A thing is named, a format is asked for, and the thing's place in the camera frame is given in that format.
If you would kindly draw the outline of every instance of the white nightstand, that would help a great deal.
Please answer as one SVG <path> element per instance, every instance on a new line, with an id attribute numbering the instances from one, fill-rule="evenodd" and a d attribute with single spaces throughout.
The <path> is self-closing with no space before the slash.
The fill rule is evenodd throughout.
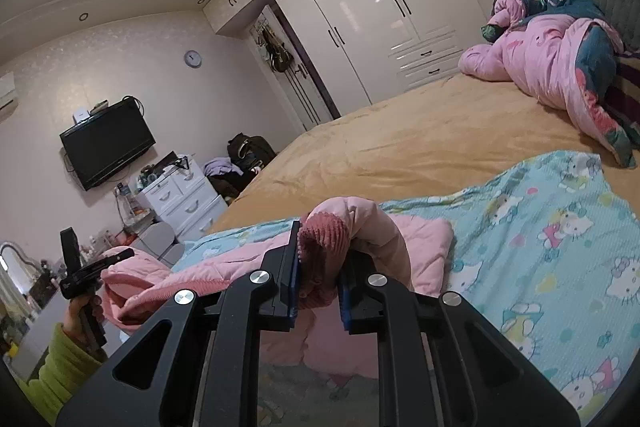
<path id="1" fill-rule="evenodd" d="M 178 241 L 197 241 L 226 210 L 226 203 L 189 157 L 189 169 L 173 167 L 145 187 L 136 198 L 171 225 Z"/>

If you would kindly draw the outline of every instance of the pink jacket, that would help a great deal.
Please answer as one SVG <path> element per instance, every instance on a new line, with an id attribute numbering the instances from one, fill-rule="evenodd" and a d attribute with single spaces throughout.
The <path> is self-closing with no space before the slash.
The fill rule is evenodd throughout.
<path id="1" fill-rule="evenodd" d="M 490 23 L 511 26 L 523 16 L 521 0 L 497 0 Z M 482 80 L 512 80 L 540 103 L 567 111 L 578 129 L 598 140 L 623 163 L 606 138 L 619 126 L 585 89 L 584 75 L 575 67 L 580 44 L 594 24 L 606 31 L 615 52 L 622 53 L 620 36 L 603 20 L 539 15 L 526 28 L 507 30 L 494 44 L 469 48 L 460 58 L 459 67 L 463 73 Z"/>
<path id="2" fill-rule="evenodd" d="M 335 218 L 340 223 L 332 228 Z M 348 234 L 346 242 L 338 237 L 340 230 Z M 388 216 L 375 203 L 362 198 L 333 198 L 321 203 L 306 218 L 298 236 L 299 251 L 308 250 L 308 245 L 302 246 L 305 233 L 306 243 L 316 241 L 318 250 L 324 250 L 322 277 L 316 277 L 317 273 L 305 277 L 305 264 L 309 264 L 305 263 L 305 253 L 301 251 L 303 282 L 296 327 L 290 333 L 263 331 L 261 360 L 279 365 L 305 362 L 308 367 L 324 373 L 376 378 L 375 335 L 350 336 L 340 321 L 335 276 L 344 255 L 350 245 L 365 251 L 382 273 L 408 287 L 413 286 L 418 293 L 437 296 L 453 238 L 451 225 L 445 219 L 428 221 L 415 216 Z M 179 273 L 172 273 L 145 252 L 136 251 L 131 259 L 102 272 L 105 316 L 119 328 L 133 332 L 178 290 L 188 288 L 199 295 L 221 291 L 233 280 L 259 268 L 264 253 L 285 245 L 288 238 L 289 232 L 286 232 L 267 241 L 250 243 Z M 114 248 L 110 253 L 123 248 Z M 310 279 L 316 284 L 309 286 Z M 304 288 L 307 296 L 315 296 L 307 304 L 303 298 Z"/>

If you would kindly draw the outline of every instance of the black tv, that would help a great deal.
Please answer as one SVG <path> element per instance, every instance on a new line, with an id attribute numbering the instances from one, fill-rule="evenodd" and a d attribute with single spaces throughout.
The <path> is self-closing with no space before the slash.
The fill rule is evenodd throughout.
<path id="1" fill-rule="evenodd" d="M 154 143 L 133 97 L 127 97 L 60 135 L 84 190 L 97 187 Z"/>

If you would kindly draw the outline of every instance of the drawer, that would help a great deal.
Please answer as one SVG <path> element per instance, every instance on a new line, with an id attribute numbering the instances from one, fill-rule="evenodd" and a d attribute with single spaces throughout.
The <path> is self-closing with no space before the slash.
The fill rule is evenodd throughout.
<path id="1" fill-rule="evenodd" d="M 405 50 L 397 55 L 395 59 L 399 66 L 398 70 L 402 72 L 433 62 L 439 58 L 447 57 L 461 50 L 455 33 L 451 33 L 428 42 L 421 42 L 414 48 Z"/>
<path id="2" fill-rule="evenodd" d="M 175 169 L 175 171 L 170 174 L 170 178 L 175 181 L 175 184 L 178 185 L 178 188 L 180 188 L 184 195 L 188 195 L 200 184 L 204 178 L 204 173 L 200 170 L 196 162 L 194 162 L 192 158 L 189 158 L 189 170 Z"/>
<path id="3" fill-rule="evenodd" d="M 168 176 L 145 192 L 145 197 L 159 216 L 182 199 L 182 192 L 175 184 L 174 179 Z"/>
<path id="4" fill-rule="evenodd" d="M 178 235 L 185 229 L 188 222 L 202 214 L 203 209 L 215 200 L 217 195 L 218 193 L 209 181 L 204 179 L 190 196 L 184 198 L 175 208 L 161 216 L 162 220 L 169 223 Z"/>
<path id="5" fill-rule="evenodd" d="M 207 205 L 204 215 L 178 236 L 178 241 L 198 241 L 209 233 L 209 229 L 226 210 L 222 196 Z"/>
<path id="6" fill-rule="evenodd" d="M 461 55 L 462 52 L 457 52 L 441 60 L 434 60 L 428 64 L 398 73 L 398 76 L 401 77 L 403 85 L 406 86 L 405 90 L 414 89 L 414 87 L 422 84 L 458 73 L 458 61 Z"/>

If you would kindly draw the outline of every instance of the blue floral blanket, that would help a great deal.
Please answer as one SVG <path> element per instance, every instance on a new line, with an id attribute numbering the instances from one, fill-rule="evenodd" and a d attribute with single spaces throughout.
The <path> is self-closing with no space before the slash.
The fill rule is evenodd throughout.
<path id="1" fill-rule="evenodd" d="M 450 196 L 381 207 L 452 222 L 446 289 L 484 314 L 586 425 L 640 347 L 640 223 L 611 192 L 600 157 L 557 151 Z M 291 222 L 210 235 L 175 270 L 273 237 Z"/>

